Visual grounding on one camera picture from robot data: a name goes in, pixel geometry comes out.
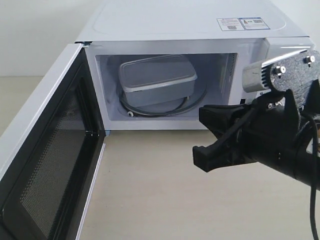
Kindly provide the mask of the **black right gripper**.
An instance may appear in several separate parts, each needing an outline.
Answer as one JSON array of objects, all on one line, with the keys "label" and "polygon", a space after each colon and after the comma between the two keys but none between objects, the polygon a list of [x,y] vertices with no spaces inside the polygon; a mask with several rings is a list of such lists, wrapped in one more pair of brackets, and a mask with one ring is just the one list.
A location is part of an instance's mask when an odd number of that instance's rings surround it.
[{"label": "black right gripper", "polygon": [[[320,180],[314,171],[313,127],[299,114],[286,114],[278,105],[260,111],[243,127],[240,120],[248,111],[248,104],[214,105],[199,108],[199,122],[217,140],[208,146],[193,146],[193,164],[208,173],[218,168],[243,164],[247,160],[262,163],[306,185]],[[240,144],[238,131],[242,128]]]}]

